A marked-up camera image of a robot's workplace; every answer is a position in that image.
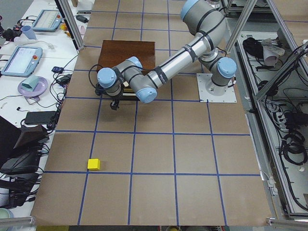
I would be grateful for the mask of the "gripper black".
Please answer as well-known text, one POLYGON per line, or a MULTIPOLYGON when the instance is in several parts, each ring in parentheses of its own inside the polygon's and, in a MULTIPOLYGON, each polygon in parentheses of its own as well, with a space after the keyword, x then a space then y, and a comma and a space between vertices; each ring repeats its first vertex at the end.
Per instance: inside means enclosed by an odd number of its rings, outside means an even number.
POLYGON ((112 97, 112 102, 109 104, 110 108, 114 111, 119 109, 120 97, 112 97))

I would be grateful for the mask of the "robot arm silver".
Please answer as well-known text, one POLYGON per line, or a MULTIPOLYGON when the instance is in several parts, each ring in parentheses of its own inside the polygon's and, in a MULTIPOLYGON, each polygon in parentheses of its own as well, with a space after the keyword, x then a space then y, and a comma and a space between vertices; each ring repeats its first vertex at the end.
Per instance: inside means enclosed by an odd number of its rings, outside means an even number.
POLYGON ((236 62, 218 53, 218 45, 226 31, 225 16, 208 0, 188 0, 180 12, 181 20, 194 38, 184 44, 167 60, 146 75, 140 60, 132 56, 114 67, 103 67, 98 71, 95 94, 112 99, 110 107, 118 109, 123 95, 124 83, 128 83, 136 97, 150 103, 157 97, 157 89, 167 84, 182 69, 199 61, 212 74, 206 90, 214 96, 222 96, 229 81, 235 76, 236 62))

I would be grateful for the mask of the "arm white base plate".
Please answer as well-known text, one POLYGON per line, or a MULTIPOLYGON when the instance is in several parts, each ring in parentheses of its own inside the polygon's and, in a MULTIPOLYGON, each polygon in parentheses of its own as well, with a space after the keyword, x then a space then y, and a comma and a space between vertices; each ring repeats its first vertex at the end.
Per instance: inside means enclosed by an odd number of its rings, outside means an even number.
POLYGON ((237 103, 231 80, 226 86, 220 87, 212 82, 212 74, 197 73, 199 99, 202 103, 237 103))

